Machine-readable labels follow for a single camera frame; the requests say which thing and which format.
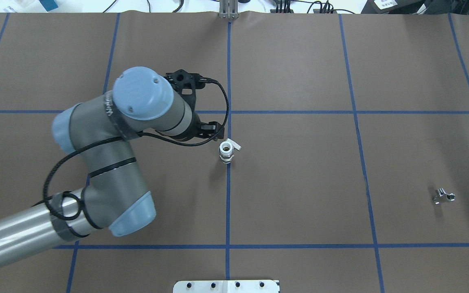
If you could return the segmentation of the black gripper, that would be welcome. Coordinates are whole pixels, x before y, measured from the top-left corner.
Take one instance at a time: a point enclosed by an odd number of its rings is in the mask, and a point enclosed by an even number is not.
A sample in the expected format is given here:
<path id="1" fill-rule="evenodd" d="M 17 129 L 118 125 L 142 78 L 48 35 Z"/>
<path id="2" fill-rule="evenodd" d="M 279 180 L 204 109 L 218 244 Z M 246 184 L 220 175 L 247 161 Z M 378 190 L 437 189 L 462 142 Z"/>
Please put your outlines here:
<path id="1" fill-rule="evenodd" d="M 194 112 L 188 138 L 211 139 L 213 141 L 224 139 L 224 125 L 219 122 L 209 122 L 208 124 L 202 122 L 199 115 Z"/>

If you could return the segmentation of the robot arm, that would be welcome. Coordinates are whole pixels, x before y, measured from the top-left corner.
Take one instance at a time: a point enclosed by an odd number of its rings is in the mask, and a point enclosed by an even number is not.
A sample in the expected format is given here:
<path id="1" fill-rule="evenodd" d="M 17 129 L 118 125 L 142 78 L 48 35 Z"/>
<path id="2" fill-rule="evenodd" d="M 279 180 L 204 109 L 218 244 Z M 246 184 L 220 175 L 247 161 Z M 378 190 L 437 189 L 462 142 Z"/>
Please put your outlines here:
<path id="1" fill-rule="evenodd" d="M 223 93 L 222 122 L 202 122 L 195 110 L 196 91 L 206 85 Z M 0 268 L 96 230 L 122 237 L 150 224 L 154 201 L 131 141 L 204 145 L 224 137 L 229 111 L 226 90 L 213 78 L 182 69 L 162 76 L 137 66 L 110 91 L 58 114 L 52 134 L 66 156 L 47 174 L 39 202 L 0 220 Z"/>

